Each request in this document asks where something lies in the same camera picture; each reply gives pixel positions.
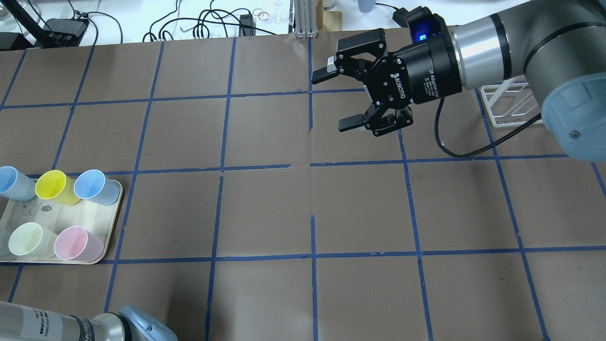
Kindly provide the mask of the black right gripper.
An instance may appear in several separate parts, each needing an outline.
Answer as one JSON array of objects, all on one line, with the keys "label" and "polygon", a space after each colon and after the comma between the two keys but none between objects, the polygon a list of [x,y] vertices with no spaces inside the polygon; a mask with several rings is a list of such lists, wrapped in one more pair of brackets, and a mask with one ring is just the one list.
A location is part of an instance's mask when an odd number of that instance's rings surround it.
[{"label": "black right gripper", "polygon": [[411,104],[443,99],[462,91],[450,36],[433,36],[387,52],[385,30],[377,28],[345,37],[327,65],[312,72],[313,85],[339,75],[365,83],[372,105],[363,114],[339,120],[339,132],[360,127],[375,136],[412,124]]}]

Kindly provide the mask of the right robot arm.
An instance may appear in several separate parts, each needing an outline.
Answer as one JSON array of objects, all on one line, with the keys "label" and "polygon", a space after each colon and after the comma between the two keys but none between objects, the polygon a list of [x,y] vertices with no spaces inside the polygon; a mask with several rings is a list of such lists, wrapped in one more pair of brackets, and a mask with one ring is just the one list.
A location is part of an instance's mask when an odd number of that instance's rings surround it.
[{"label": "right robot arm", "polygon": [[382,136],[413,124],[412,104],[523,75],[541,112],[495,142],[453,158],[471,158],[542,120],[569,157],[606,158],[606,38],[603,0],[531,0],[449,30],[417,7],[403,16],[412,44],[387,49],[382,28],[338,41],[312,84],[336,76],[362,82],[371,104],[338,129],[363,127]]}]

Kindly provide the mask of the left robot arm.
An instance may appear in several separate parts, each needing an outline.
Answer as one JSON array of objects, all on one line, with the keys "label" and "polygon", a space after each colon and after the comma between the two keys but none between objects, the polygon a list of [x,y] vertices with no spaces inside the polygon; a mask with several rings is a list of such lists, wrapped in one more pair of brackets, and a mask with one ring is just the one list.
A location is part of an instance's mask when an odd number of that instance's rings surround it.
[{"label": "left robot arm", "polygon": [[176,334],[132,305],[93,319],[1,302],[2,341],[176,341]]}]

